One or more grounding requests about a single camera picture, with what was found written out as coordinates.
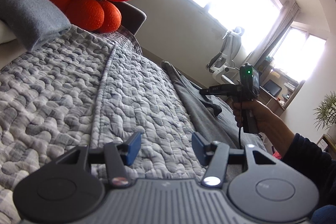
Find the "hand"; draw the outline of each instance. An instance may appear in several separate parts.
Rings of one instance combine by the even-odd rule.
[[[265,134],[269,131],[271,126],[275,126],[275,121],[279,120],[278,116],[276,116],[267,106],[257,100],[243,102],[242,109],[252,111],[256,119],[259,132],[263,132]],[[243,118],[240,120],[240,103],[234,103],[232,110],[237,126],[242,127]]]

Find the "device handle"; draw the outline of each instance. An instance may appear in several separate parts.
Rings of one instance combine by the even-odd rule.
[[[257,121],[253,112],[249,109],[241,110],[241,117],[243,118],[243,130],[245,133],[258,134]]]

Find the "beige curtain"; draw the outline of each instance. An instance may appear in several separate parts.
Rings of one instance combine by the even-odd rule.
[[[255,50],[247,56],[243,64],[247,62],[257,68],[257,61],[265,58],[271,52],[272,46],[276,45],[286,30],[293,23],[296,15],[299,13],[299,10],[300,8],[295,0],[287,0],[281,8],[279,16],[269,33],[255,48]]]

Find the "quilted blanket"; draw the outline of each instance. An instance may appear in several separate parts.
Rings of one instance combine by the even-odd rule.
[[[21,55],[0,73],[0,223],[20,220],[12,191],[22,178],[76,145],[122,141],[135,130],[144,134],[132,178],[204,173],[169,77],[126,29],[98,35],[72,26]],[[101,165],[93,174],[106,177]]]

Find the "black cable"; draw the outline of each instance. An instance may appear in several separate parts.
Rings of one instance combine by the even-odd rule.
[[[238,131],[238,142],[239,142],[239,149],[243,149],[242,148],[242,142],[240,140],[240,133],[241,133],[241,130],[242,130],[242,108],[243,108],[243,101],[242,101],[242,98],[243,98],[243,94],[241,93],[240,95],[240,127],[239,127],[239,131]]]

